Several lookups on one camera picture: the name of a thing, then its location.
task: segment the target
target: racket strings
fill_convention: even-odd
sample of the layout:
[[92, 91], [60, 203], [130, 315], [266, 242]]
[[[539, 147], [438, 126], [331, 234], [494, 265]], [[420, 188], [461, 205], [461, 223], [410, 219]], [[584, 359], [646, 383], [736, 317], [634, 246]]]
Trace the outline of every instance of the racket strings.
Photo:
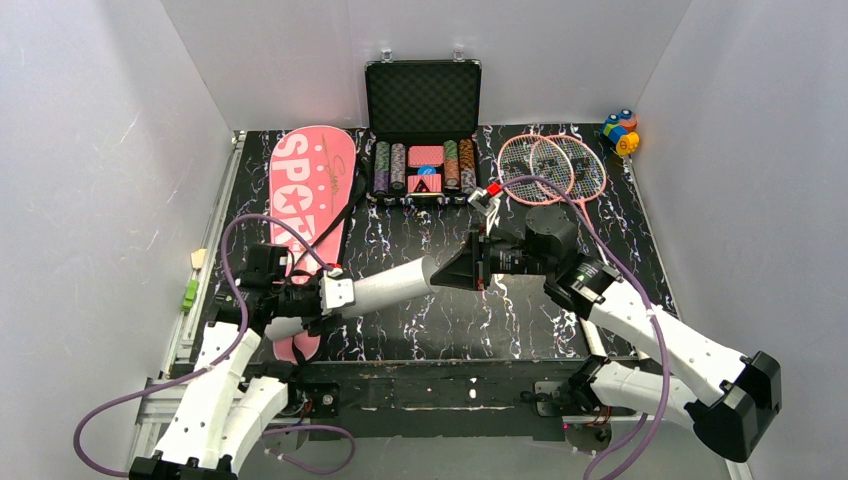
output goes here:
[[[572, 200], [592, 200], [606, 187], [606, 171], [595, 153], [582, 142], [568, 136], [548, 137], [571, 161], [574, 186], [569, 192]], [[555, 192], [547, 192], [559, 198]]]
[[[545, 137], [533, 134], [514, 137], [501, 148], [498, 155], [501, 183], [525, 175], [540, 175], [534, 171], [533, 162], [550, 165], [550, 177], [556, 176], [557, 184], [566, 190], [571, 187], [573, 173], [565, 153]], [[511, 185], [507, 193], [515, 200], [529, 205], [544, 205], [555, 201], [536, 182]]]

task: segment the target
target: toy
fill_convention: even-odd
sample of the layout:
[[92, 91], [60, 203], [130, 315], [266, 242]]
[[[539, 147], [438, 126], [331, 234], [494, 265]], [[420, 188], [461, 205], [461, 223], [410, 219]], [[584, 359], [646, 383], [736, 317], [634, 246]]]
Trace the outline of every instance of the toy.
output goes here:
[[[622, 110], [622, 113], [627, 117], [625, 119], [625, 125], [631, 129], [635, 129], [635, 114], [630, 110]], [[639, 134], [623, 126], [622, 119], [619, 115], [612, 114], [607, 117], [604, 126], [601, 127], [601, 133], [612, 141], [615, 145], [615, 153], [619, 156], [630, 155], [639, 148]]]

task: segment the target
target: green clip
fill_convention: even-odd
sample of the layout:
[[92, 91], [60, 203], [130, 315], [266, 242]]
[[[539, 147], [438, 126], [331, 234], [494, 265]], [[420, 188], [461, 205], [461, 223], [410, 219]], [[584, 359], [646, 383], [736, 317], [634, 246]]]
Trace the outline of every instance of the green clip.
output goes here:
[[194, 299], [197, 297], [197, 280], [189, 280], [186, 287], [185, 298], [183, 299], [183, 312], [188, 313], [191, 306], [194, 305]]

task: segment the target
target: white panel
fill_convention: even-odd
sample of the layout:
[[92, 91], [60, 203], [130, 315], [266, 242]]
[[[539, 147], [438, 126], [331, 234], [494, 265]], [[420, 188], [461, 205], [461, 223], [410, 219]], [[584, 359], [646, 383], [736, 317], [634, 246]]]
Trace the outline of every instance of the white panel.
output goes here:
[[757, 478], [848, 470], [846, 24], [845, 2], [695, 0], [636, 108], [682, 318], [783, 366]]
[[600, 121], [634, 105], [688, 0], [349, 0], [358, 65], [397, 59], [483, 62], [480, 123]]
[[233, 130], [362, 124], [345, 2], [162, 3]]
[[73, 429], [158, 374], [231, 133], [158, 2], [4, 2], [0, 112], [2, 476], [88, 480]]
[[481, 123], [599, 121], [636, 103], [689, 0], [163, 0], [233, 129], [368, 122], [364, 64], [483, 62]]

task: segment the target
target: black strap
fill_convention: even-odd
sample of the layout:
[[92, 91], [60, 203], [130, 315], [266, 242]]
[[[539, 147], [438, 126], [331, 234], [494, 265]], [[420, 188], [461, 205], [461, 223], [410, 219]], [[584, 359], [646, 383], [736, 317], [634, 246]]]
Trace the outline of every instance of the black strap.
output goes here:
[[[350, 217], [350, 214], [351, 212], [353, 212], [354, 207], [356, 207], [356, 204], [359, 203], [359, 199], [361, 199], [362, 196], [365, 194], [365, 184], [367, 182], [357, 182], [357, 179], [363, 176], [364, 173], [360, 171], [358, 172], [357, 177], [353, 179], [354, 190], [351, 193], [350, 200], [348, 200], [347, 205], [345, 205], [345, 207], [341, 209], [341, 211], [339, 211], [339, 213], [336, 215], [336, 218], [334, 218], [333, 221], [330, 223], [330, 226], [327, 227], [327, 229], [324, 230], [321, 235], [318, 235], [318, 238], [316, 238], [314, 242], [312, 242], [311, 246], [313, 248], [317, 247], [321, 244], [321, 242], [326, 240], [327, 237], [329, 237], [330, 234], [333, 233], [333, 230], [335, 230], [336, 227], [339, 226], [339, 224], [341, 224], [343, 221], [347, 220]], [[301, 260], [303, 260], [305, 255], [309, 255], [309, 252], [303, 252], [300, 254], [299, 257], [297, 257], [297, 260], [292, 265], [293, 270], [289, 274], [289, 278], [312, 275], [309, 272], [297, 269], [298, 264]]]

